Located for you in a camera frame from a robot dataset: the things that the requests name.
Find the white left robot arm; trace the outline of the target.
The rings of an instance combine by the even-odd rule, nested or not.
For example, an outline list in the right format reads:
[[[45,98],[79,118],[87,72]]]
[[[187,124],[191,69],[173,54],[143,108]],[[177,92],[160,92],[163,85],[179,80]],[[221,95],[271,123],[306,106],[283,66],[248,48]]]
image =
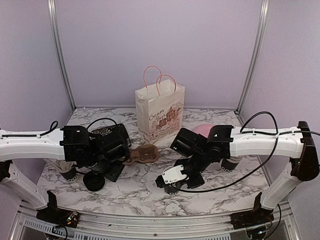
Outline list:
[[[92,133],[87,127],[67,125],[58,128],[54,121],[50,129],[40,133],[0,131],[0,182],[10,187],[23,200],[53,223],[63,219],[56,196],[39,188],[23,175],[13,163],[16,159],[52,159],[75,163],[93,174],[101,174],[116,182],[130,157],[131,140],[122,123],[114,123],[105,133]]]

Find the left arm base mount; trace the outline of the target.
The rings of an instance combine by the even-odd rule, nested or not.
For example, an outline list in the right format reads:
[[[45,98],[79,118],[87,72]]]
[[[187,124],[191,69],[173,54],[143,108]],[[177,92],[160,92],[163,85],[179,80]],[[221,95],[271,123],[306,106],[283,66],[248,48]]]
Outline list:
[[[62,227],[76,228],[79,222],[79,213],[76,210],[59,208],[57,197],[50,190],[47,191],[48,200],[44,208],[37,209],[36,218]]]

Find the stack of paper cups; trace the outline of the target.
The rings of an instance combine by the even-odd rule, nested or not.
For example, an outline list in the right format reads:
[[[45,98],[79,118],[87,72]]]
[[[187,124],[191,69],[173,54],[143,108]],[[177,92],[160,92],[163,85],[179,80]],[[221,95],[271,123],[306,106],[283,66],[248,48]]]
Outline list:
[[[226,173],[231,173],[237,165],[240,163],[240,161],[243,159],[242,156],[233,156],[231,158],[224,158],[221,161],[221,169]]]

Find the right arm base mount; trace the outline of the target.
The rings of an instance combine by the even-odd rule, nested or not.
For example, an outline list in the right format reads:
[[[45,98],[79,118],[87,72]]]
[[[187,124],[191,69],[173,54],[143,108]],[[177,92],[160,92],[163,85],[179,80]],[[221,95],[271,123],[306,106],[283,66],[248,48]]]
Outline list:
[[[230,223],[235,230],[265,224],[275,219],[273,216],[274,210],[262,207],[261,196],[262,193],[260,192],[255,197],[253,209],[230,215]]]

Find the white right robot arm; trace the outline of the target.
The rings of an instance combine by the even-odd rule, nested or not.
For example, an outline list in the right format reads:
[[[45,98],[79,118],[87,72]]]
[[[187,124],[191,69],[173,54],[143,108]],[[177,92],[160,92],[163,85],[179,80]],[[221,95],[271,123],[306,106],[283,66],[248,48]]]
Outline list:
[[[258,224],[300,183],[315,179],[320,173],[317,149],[305,121],[289,128],[254,129],[233,125],[215,125],[207,137],[181,128],[171,149],[188,157],[162,172],[166,185],[180,181],[199,180],[201,173],[212,163],[249,155],[283,156],[289,163],[278,178],[258,199],[258,205],[248,212],[247,219]]]

